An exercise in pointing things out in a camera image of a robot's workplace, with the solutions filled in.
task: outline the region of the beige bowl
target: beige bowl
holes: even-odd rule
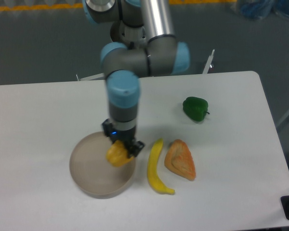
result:
[[[132,182],[136,161],[113,167],[106,160],[111,146],[104,133],[97,132],[83,138],[74,148],[69,170],[75,183],[96,198],[110,198],[123,192]]]

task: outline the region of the silver metal tube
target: silver metal tube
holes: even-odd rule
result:
[[[168,0],[141,0],[147,41],[161,35],[174,35]]]
[[[111,9],[116,0],[86,0],[87,5],[94,11],[105,12]]]

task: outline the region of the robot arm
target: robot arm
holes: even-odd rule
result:
[[[185,71],[188,47],[175,38],[168,0],[84,1],[87,16],[96,22],[120,21],[120,42],[107,44],[101,52],[110,115],[102,125],[112,142],[123,141],[130,157],[137,156],[144,147],[135,139],[138,78]]]

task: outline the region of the blue object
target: blue object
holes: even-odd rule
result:
[[[172,75],[186,71],[191,62],[189,48],[185,42],[179,42],[177,47],[177,54],[175,57]]]
[[[244,17],[259,20],[269,15],[274,0],[239,0],[237,4]]]
[[[274,11],[277,15],[289,19],[289,0],[277,0]]]
[[[118,48],[124,48],[127,49],[127,47],[120,42],[112,42],[112,43],[108,43],[106,46],[103,47],[102,51],[101,51],[101,65],[103,65],[103,61],[105,59],[105,57],[112,52],[115,49]]]
[[[87,4],[86,4],[86,0],[82,0],[82,6],[83,6],[83,10],[85,11],[86,17],[89,20],[90,23],[92,24],[97,24],[96,21],[93,20],[93,18],[91,17]]]
[[[107,94],[109,101],[119,108],[135,106],[140,98],[138,77],[131,71],[119,70],[107,79]]]
[[[136,7],[140,7],[140,0],[125,0],[127,3],[129,3],[130,5],[136,6]]]

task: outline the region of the orange stripe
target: orange stripe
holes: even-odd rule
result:
[[[169,4],[199,4],[199,3],[219,3],[219,2],[236,2],[236,0],[169,0]],[[74,5],[69,4],[54,4],[49,5],[35,5],[35,6],[14,6],[9,8],[7,6],[0,6],[0,11],[31,11],[31,10],[56,10],[56,9],[73,9],[82,8],[82,3]]]
[[[70,4],[54,4],[49,5],[35,5],[35,6],[14,6],[9,8],[7,6],[0,6],[0,11],[31,11],[31,10],[55,10],[55,9],[72,9],[72,8],[82,8],[82,3],[76,3],[74,5]]]
[[[219,2],[236,2],[236,0],[169,0],[169,4],[200,4],[200,3],[219,3]]]

